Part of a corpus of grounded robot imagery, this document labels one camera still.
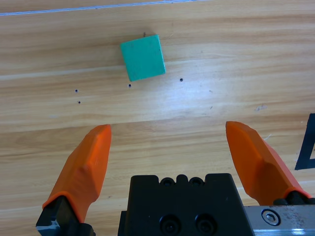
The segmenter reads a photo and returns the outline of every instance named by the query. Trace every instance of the green cube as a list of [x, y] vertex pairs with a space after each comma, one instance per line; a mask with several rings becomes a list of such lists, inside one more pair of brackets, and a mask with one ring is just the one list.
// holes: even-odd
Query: green cube
[[158, 35], [122, 43], [121, 50], [130, 81], [166, 73]]

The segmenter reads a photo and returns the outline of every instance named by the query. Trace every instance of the wooden table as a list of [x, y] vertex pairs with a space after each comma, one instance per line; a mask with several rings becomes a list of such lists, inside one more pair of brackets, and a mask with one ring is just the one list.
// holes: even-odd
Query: wooden table
[[[314, 169], [293, 170], [315, 111], [314, 12], [313, 0], [214, 0], [0, 16], [0, 234], [38, 234], [68, 155], [105, 123], [108, 171], [86, 219], [98, 236], [117, 235], [133, 175], [231, 173], [257, 204], [227, 120], [268, 137], [314, 196]], [[129, 88], [119, 45], [144, 32], [160, 35], [167, 73]]]

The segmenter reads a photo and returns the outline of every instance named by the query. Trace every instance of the screw hole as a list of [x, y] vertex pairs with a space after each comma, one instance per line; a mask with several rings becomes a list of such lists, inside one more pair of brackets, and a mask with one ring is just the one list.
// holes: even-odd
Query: screw hole
[[212, 236], [217, 230], [216, 222], [209, 214], [196, 216], [196, 227], [205, 236]]
[[165, 236], [176, 236], [181, 230], [181, 222], [175, 215], [166, 215], [160, 220], [160, 229]]

